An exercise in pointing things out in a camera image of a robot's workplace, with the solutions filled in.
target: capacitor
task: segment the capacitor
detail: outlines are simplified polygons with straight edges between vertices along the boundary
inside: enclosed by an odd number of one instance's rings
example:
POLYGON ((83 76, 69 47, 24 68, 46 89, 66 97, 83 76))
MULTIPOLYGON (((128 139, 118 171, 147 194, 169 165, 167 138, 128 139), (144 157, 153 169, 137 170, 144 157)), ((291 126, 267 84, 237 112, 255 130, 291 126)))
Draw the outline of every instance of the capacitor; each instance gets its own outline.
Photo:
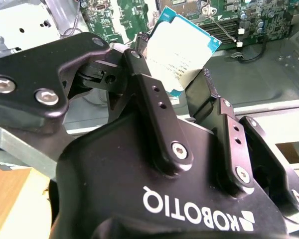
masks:
POLYGON ((264 26, 264 22, 263 21, 258 22, 257 27, 262 28, 263 26, 264 26))
POLYGON ((242 20, 246 20, 247 19, 247 15, 243 11, 240 13, 239 16, 240 16, 240 19, 242 19, 242 20))

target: green circuit board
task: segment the green circuit board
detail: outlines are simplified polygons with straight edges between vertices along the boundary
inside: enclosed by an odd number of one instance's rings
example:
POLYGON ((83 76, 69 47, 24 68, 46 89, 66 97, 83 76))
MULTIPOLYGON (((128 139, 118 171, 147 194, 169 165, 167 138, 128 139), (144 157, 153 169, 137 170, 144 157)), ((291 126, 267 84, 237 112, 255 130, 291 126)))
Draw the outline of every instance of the green circuit board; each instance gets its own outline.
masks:
MULTIPOLYGON (((207 2, 201 0, 151 0, 158 11, 165 6, 191 20, 222 41, 219 49, 236 47, 204 12, 207 2)), ((243 45, 282 39, 289 35, 299 0, 210 0, 213 18, 243 45)), ((149 31, 148 5, 145 0, 85 0, 81 8, 89 30, 107 42, 127 43, 139 32, 149 31)))
POLYGON ((127 43, 149 31, 144 0, 87 0, 81 12, 89 30, 107 42, 127 43))
POLYGON ((299 8, 299 0, 211 0, 207 9, 206 1, 158 0, 160 11, 165 6, 221 40, 219 49, 228 49, 236 47, 236 44, 208 18, 208 13, 232 37, 243 45, 249 45, 261 42, 264 36, 269 40, 287 37, 294 11, 299 8))

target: metal bracket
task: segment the metal bracket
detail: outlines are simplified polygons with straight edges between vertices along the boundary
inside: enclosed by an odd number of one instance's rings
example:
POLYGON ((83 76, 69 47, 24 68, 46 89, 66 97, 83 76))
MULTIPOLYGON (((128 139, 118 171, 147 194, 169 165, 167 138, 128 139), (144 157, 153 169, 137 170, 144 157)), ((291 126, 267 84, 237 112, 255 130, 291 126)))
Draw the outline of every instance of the metal bracket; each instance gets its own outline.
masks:
POLYGON ((213 130, 218 138, 216 150, 221 162, 217 170, 221 187, 234 197, 252 194, 254 181, 245 132, 232 105, 218 96, 204 71, 186 88, 186 96, 196 123, 213 130))
POLYGON ((135 107, 141 112, 153 140, 153 159, 157 168, 175 176, 192 167, 193 154, 161 81, 150 77, 145 58, 128 49, 123 54, 128 72, 126 92, 109 96, 109 122, 135 107))
POLYGON ((83 64, 103 59, 109 45, 92 33, 81 33, 0 59, 0 125, 35 132, 53 133, 63 123, 67 95, 74 76, 83 64), (35 94, 52 92, 56 101, 41 104, 35 94))
POLYGON ((299 177, 264 130, 251 117, 243 117, 253 170, 257 181, 267 178, 269 197, 289 220, 299 224, 299 177))

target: bolt head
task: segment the bolt head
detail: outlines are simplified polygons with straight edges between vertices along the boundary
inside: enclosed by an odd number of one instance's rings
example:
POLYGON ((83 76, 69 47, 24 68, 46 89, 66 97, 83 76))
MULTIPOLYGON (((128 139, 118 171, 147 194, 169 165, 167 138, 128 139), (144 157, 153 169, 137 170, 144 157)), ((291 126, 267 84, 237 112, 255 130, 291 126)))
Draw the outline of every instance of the bolt head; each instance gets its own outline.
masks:
POLYGON ((240 166, 237 166, 236 167, 236 173, 237 173, 237 176, 244 182, 244 183, 250 183, 250 176, 248 174, 248 172, 240 167, 240 166))
POLYGON ((15 83, 7 78, 0 77, 0 93, 8 94, 15 90, 15 83))
POLYGON ((84 1, 81 2, 81 7, 82 7, 82 8, 86 8, 87 6, 88 6, 88 4, 87 4, 86 2, 84 2, 84 1))
POLYGON ((292 189, 291 191, 292 191, 295 199, 297 200, 297 202, 299 202, 299 193, 295 189, 292 189))
POLYGON ((254 121, 252 118, 248 118, 248 121, 251 123, 251 125, 252 125, 253 127, 256 127, 256 126, 257 126, 256 121, 254 121))
POLYGON ((40 90, 35 93, 35 98, 46 106, 53 106, 59 101, 59 97, 53 90, 40 90))
POLYGON ((171 145, 171 148, 174 152, 174 154, 179 158, 179 159, 185 159, 187 157, 187 150, 186 148, 181 145, 180 143, 173 143, 171 145))
POLYGON ((131 54, 138 59, 141 57, 136 51, 131 51, 131 54))
POLYGON ((223 99, 223 102, 225 103, 225 105, 226 105, 227 107, 231 107, 231 104, 229 103, 229 101, 223 99))

